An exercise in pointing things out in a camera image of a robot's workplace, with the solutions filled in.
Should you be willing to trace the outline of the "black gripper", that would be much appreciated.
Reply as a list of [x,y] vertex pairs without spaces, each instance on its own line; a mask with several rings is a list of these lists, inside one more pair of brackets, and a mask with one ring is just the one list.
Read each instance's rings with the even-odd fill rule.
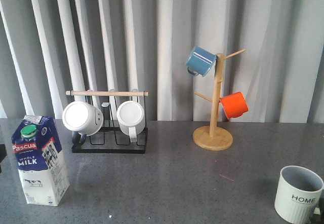
[[313,212],[308,218],[308,223],[323,224],[323,192],[321,193]]
[[5,159],[7,156],[7,150],[5,144],[0,144],[0,163]]

